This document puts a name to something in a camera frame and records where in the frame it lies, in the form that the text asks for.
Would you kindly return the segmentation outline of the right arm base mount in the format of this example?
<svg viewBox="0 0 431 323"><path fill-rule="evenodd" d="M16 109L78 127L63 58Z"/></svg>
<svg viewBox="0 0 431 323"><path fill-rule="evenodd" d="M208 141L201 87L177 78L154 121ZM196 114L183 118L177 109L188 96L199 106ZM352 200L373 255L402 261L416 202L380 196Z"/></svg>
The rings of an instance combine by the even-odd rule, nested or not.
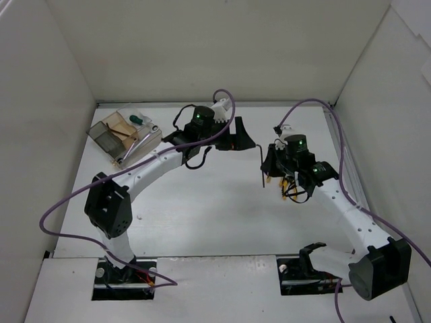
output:
<svg viewBox="0 0 431 323"><path fill-rule="evenodd" d="M277 258L279 288L282 296L334 294L339 277L326 272L306 274L300 259Z"/></svg>

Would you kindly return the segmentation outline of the long brown hex key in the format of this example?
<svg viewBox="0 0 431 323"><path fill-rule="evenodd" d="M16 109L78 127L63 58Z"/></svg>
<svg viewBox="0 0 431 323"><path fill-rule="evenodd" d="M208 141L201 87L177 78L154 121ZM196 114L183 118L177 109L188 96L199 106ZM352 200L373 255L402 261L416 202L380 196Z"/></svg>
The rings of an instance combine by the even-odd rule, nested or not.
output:
<svg viewBox="0 0 431 323"><path fill-rule="evenodd" d="M259 169L261 171L261 180L262 180L262 186L265 188L265 173L261 169L261 166L263 165L264 159L263 159L263 148L260 144L256 144L256 147L259 149L259 155L260 155L260 166Z"/></svg>

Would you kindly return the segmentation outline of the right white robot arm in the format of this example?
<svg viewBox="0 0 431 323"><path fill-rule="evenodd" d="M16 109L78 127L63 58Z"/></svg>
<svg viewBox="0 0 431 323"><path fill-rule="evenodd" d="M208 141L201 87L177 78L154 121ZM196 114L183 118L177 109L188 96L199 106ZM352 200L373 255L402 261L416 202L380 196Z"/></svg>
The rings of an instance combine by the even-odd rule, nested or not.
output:
<svg viewBox="0 0 431 323"><path fill-rule="evenodd" d="M411 247L395 240L376 221L352 205L341 190L340 175L333 166L318 161L308 150L306 136L289 135L269 144L261 165L264 174L288 182L287 199L305 194L324 206L347 235L351 252L334 250L325 243L309 244L299 251L298 269L305 277L326 272L350 283L356 293L370 301L407 282Z"/></svg>

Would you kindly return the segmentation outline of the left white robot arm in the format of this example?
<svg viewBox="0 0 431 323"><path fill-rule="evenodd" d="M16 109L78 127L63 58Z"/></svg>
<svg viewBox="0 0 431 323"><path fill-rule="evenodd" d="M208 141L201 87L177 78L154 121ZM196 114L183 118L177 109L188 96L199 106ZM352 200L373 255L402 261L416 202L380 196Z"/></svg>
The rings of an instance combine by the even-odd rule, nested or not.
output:
<svg viewBox="0 0 431 323"><path fill-rule="evenodd" d="M228 107L222 101L213 106L193 106L193 115L183 129L160 138L152 128L141 140L147 145L148 159L135 162L120 176L110 178L100 172L92 180L84 213L98 230L110 267L110 274L119 282L127 282L135 273L134 255L127 234L132 222L132 203L150 184L164 174L181 166L188 168L189 160L202 147L207 151L244 151L257 145L245 131L242 118L226 118ZM230 122L235 124L231 133Z"/></svg>

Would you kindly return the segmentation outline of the large silver ratchet wrench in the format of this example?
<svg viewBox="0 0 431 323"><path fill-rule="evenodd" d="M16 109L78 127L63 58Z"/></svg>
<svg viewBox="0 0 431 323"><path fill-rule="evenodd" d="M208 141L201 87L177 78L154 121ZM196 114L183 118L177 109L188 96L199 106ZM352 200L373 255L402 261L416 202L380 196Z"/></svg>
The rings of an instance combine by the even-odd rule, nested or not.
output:
<svg viewBox="0 0 431 323"><path fill-rule="evenodd" d="M151 137L154 134L156 134L158 131L159 131L159 126L153 125L152 127L150 127L148 133L143 138L140 139L137 137L139 141L133 151L138 150L140 147L143 147L145 144L149 143Z"/></svg>

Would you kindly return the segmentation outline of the small silver ratchet wrench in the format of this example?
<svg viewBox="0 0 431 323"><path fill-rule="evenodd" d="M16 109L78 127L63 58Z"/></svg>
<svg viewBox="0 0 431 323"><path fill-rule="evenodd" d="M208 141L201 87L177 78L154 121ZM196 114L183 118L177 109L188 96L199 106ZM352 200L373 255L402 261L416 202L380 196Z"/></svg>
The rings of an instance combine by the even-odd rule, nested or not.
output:
<svg viewBox="0 0 431 323"><path fill-rule="evenodd" d="M126 153L124 154L124 156L122 156L121 158L119 158L119 160L118 160L118 164L119 165L123 165L125 163L125 161L130 156L131 152L135 149L138 141L139 141L138 138L134 138L133 139L133 142L132 142L131 146L128 148L128 150L126 151Z"/></svg>

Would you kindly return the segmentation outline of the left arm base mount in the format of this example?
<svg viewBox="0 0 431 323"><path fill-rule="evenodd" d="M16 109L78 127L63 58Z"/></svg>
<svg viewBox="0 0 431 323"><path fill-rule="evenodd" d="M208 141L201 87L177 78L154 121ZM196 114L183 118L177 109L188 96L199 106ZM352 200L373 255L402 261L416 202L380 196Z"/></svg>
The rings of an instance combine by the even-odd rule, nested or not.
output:
<svg viewBox="0 0 431 323"><path fill-rule="evenodd" d="M156 278L128 266L118 269L99 260L94 277L92 301L151 301Z"/></svg>

